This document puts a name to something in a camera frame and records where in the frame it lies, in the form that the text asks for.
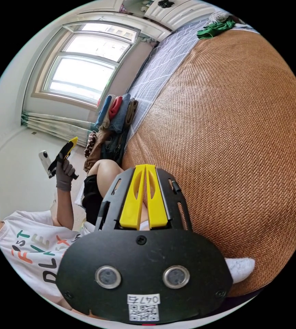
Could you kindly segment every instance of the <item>white t-shirt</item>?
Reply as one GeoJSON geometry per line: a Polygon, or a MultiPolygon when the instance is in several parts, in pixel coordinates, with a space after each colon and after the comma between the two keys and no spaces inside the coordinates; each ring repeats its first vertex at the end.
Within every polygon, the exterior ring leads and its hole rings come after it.
{"type": "Polygon", "coordinates": [[[51,211],[16,211],[0,230],[0,248],[18,275],[38,294],[58,303],[62,295],[55,284],[60,261],[78,238],[93,232],[85,222],[80,232],[53,226],[51,211]]]}

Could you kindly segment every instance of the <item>knee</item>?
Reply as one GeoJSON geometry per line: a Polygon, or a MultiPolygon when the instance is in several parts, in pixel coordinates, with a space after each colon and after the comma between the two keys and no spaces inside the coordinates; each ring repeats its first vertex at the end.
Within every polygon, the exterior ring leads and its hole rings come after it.
{"type": "Polygon", "coordinates": [[[101,159],[98,160],[93,167],[90,169],[88,176],[97,175],[98,172],[104,173],[115,173],[115,172],[122,172],[123,170],[119,167],[119,165],[113,161],[108,159],[101,159]]]}
{"type": "Polygon", "coordinates": [[[91,176],[91,175],[97,175],[98,173],[98,169],[99,169],[99,166],[100,166],[100,163],[103,162],[103,160],[98,160],[94,165],[93,167],[90,169],[89,173],[87,174],[88,176],[91,176]]]}

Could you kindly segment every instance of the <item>green cloth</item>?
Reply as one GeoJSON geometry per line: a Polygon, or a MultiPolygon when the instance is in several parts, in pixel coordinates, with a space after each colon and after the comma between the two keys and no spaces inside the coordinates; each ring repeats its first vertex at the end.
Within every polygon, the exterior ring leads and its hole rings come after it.
{"type": "Polygon", "coordinates": [[[220,23],[212,23],[206,25],[203,30],[197,32],[198,39],[210,39],[221,34],[224,31],[230,30],[235,26],[233,20],[228,20],[220,23]]]}

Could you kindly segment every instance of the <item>number label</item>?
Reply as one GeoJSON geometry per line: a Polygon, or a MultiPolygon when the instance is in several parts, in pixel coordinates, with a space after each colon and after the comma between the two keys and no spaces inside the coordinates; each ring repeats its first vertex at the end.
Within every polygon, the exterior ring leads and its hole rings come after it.
{"type": "Polygon", "coordinates": [[[156,304],[160,304],[160,296],[159,294],[127,295],[127,304],[156,305],[156,304]]]}

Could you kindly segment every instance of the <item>label sticker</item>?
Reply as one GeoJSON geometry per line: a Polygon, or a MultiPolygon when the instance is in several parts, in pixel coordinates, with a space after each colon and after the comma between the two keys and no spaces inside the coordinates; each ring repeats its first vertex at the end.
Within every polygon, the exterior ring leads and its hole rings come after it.
{"type": "Polygon", "coordinates": [[[130,321],[159,321],[159,294],[127,295],[130,321]]]}

